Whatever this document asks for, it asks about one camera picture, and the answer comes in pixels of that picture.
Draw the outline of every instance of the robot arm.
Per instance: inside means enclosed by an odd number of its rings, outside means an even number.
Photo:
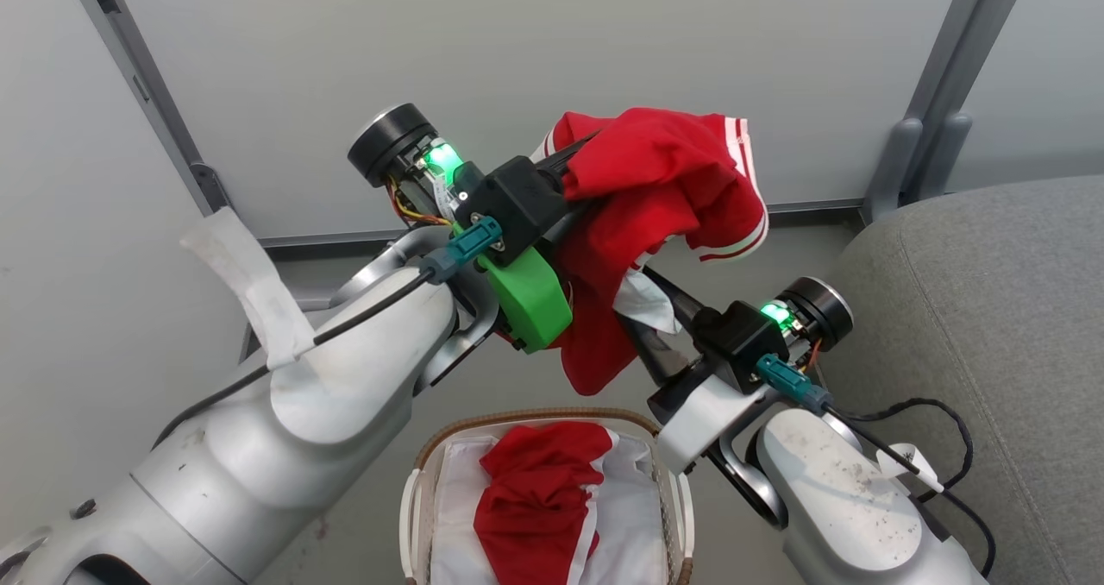
[[[247,583],[363,474],[410,419],[413,397],[502,329],[503,320],[520,345],[535,348],[559,333],[554,310],[537,315],[513,295],[509,269],[518,259],[538,263],[533,255],[540,257],[549,238],[561,234],[563,224],[556,224],[571,219],[571,208],[562,195],[558,200],[556,181],[574,149],[540,168],[516,158],[503,164],[512,164],[509,172],[485,179],[455,152],[446,156],[452,149],[412,108],[376,117],[350,160],[372,184],[402,192],[410,212],[452,215],[457,224],[413,228],[347,283],[318,329],[342,330],[339,337],[233,397],[185,415],[94,506],[0,551],[0,585],[106,581],[104,559],[119,571],[112,582]],[[481,189],[489,181],[497,183],[495,199]],[[454,231],[476,226],[487,212],[502,228],[480,268],[453,259]],[[448,275],[447,285],[425,283],[394,298],[427,269],[436,269],[437,278]],[[540,278],[551,270],[531,272]],[[777,413],[749,457],[735,455],[737,433],[794,396],[771,382],[758,362],[773,355],[790,370],[800,368],[817,345],[827,350],[850,330],[850,310],[835,290],[804,278],[762,310],[734,302],[719,313],[649,275],[705,350],[686,362],[654,332],[626,325],[659,385],[649,405],[664,425],[658,444],[669,468],[686,470],[707,456],[762,518],[783,530],[784,550],[810,585],[984,582],[962,546],[862,456],[839,419],[802,410]],[[532,287],[559,290],[554,272],[551,286]],[[391,301],[390,309],[355,322]],[[458,310],[467,320],[457,320]],[[252,358],[242,375],[263,363]],[[882,535],[883,525],[895,535]],[[117,581],[119,574],[132,581]]]

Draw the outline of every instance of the gray floor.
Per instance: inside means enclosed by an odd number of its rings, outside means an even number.
[[[737,298],[749,302],[772,298],[800,275],[825,274],[851,236],[843,227],[778,228],[740,263],[701,266],[684,247],[672,246],[652,264],[702,302],[723,309]],[[300,263],[284,275],[310,275],[317,281],[320,270],[327,267]],[[453,421],[548,405],[615,405],[647,413],[645,401],[654,391],[637,363],[603,393],[581,397],[563,376],[555,352],[526,357],[492,338],[443,383],[417,397],[414,418],[399,438],[257,583],[402,583],[399,502],[414,456],[431,435]],[[697,467],[690,485],[697,519],[694,583],[802,585],[782,554],[779,534],[758,520],[713,467]]]

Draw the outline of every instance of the gray sofa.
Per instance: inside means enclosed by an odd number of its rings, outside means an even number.
[[[957,494],[997,539],[994,585],[1104,583],[1104,177],[923,201],[866,228],[829,277],[854,332],[824,357],[841,408],[937,397],[976,456]],[[872,424],[946,479],[954,424],[913,408]],[[980,564],[977,529],[928,506]]]

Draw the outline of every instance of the orange wire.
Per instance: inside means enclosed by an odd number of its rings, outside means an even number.
[[[438,219],[436,215],[425,215],[418,214],[418,212],[411,212],[406,209],[402,201],[399,201],[399,187],[395,184],[395,180],[390,180],[388,183],[388,195],[391,196],[391,208],[394,209],[395,214],[399,219],[410,219],[418,220],[422,223],[433,223],[433,224],[452,224],[445,219]]]
[[[813,345],[813,353],[809,355],[807,364],[805,364],[806,369],[811,370],[813,365],[816,365],[817,357],[820,355],[820,342],[824,340],[817,340],[816,344]]]

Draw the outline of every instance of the green led light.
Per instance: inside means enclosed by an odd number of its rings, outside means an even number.
[[[436,148],[429,149],[429,153],[426,153],[423,160],[425,160],[426,168],[429,169],[431,173],[444,177],[446,187],[453,185],[456,169],[464,164],[459,153],[449,143],[438,145]]]
[[[782,327],[782,330],[789,329],[789,327],[794,326],[794,322],[797,320],[797,318],[794,317],[794,315],[790,313],[786,307],[781,307],[776,305],[776,302],[768,302],[767,305],[764,305],[763,309],[760,309],[760,313],[772,318],[772,320],[776,321],[778,326]]]

